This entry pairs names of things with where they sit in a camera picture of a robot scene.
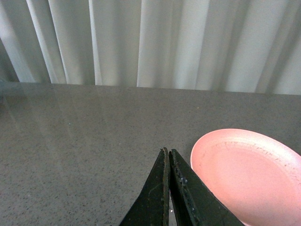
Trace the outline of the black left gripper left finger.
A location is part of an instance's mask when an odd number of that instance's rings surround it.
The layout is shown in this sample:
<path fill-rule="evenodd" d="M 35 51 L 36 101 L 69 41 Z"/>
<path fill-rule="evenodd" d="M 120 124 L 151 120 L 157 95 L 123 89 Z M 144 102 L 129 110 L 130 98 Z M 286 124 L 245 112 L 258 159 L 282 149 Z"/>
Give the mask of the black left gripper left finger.
<path fill-rule="evenodd" d="M 121 226 L 169 225 L 170 160 L 167 148 L 162 148 L 145 184 L 121 221 Z"/>

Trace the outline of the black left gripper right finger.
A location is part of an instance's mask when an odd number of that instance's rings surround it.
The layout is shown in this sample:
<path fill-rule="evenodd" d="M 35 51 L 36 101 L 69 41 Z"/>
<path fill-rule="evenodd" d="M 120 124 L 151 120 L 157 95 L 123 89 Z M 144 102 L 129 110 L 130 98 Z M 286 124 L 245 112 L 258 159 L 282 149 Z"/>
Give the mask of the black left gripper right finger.
<path fill-rule="evenodd" d="M 242 226 L 177 150 L 169 152 L 170 193 L 178 226 Z"/>

